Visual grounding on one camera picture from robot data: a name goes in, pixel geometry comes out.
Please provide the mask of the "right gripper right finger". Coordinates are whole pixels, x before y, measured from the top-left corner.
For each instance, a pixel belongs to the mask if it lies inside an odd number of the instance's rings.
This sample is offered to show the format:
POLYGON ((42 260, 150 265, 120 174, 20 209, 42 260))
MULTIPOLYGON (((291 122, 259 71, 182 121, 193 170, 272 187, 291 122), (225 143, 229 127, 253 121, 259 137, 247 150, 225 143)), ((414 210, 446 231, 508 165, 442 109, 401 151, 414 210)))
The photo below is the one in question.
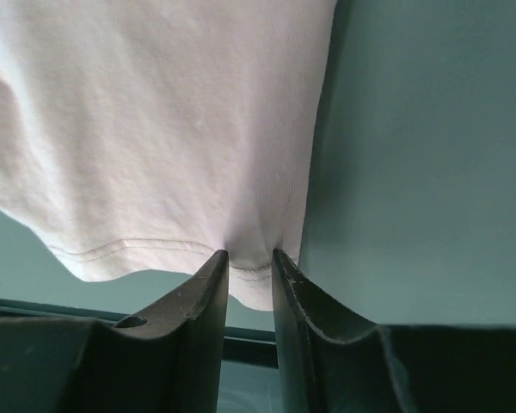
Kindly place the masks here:
POLYGON ((285 411, 516 412, 516 328, 376 324, 283 250, 272 269, 285 411))

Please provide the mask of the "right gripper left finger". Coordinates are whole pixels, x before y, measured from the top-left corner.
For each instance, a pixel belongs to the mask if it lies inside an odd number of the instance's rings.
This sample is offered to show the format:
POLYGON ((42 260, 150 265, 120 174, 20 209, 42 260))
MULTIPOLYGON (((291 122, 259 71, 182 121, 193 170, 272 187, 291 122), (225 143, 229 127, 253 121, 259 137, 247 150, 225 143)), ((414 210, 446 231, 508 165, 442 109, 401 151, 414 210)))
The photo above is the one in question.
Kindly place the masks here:
POLYGON ((228 254, 114 325, 0 317, 0 412, 213 412, 228 254))

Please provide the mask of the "pink t shirt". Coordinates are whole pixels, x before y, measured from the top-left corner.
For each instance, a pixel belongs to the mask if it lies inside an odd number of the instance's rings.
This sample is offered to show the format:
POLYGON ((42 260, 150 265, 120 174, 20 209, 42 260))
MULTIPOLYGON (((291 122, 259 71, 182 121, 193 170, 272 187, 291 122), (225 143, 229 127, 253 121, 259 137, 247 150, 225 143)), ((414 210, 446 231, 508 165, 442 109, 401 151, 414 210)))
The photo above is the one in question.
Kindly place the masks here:
POLYGON ((78 279, 191 274, 270 311, 300 252, 332 1, 0 1, 0 211, 78 279))

